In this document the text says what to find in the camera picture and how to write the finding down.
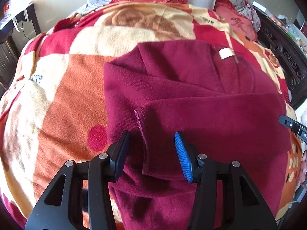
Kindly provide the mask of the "person's right hand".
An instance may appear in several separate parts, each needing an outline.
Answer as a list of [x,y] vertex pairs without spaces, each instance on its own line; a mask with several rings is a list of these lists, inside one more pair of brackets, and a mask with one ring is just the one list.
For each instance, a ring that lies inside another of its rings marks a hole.
[[299,175],[297,177],[297,185],[300,185],[304,183],[305,181],[305,175],[306,175],[307,165],[306,165],[306,151],[304,151],[301,164],[300,164],[300,170]]

